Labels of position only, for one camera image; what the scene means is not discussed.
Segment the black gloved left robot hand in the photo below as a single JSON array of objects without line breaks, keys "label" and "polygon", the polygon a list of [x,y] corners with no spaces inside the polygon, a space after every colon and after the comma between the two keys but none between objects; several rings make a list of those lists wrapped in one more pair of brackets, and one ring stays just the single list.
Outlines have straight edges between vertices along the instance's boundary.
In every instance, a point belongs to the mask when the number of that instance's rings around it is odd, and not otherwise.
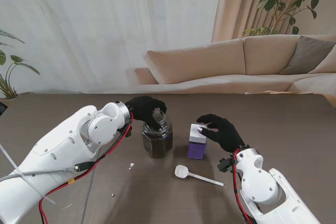
[{"label": "black gloved left robot hand", "polygon": [[144,95],[131,99],[126,103],[126,106],[133,113],[134,119],[145,122],[150,128],[156,131],[161,128],[154,119],[153,112],[155,109],[160,109],[160,111],[166,113],[167,108],[163,101]]}]

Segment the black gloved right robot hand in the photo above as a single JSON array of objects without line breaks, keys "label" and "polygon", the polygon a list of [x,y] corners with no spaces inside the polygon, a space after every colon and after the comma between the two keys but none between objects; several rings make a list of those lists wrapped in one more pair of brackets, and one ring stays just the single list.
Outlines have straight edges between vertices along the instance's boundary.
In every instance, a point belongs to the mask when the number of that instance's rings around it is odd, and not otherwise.
[{"label": "black gloved right robot hand", "polygon": [[207,128],[202,127],[199,132],[218,143],[224,151],[234,153],[241,146],[245,146],[234,125],[226,118],[206,114],[200,116],[196,121],[207,125]]}]

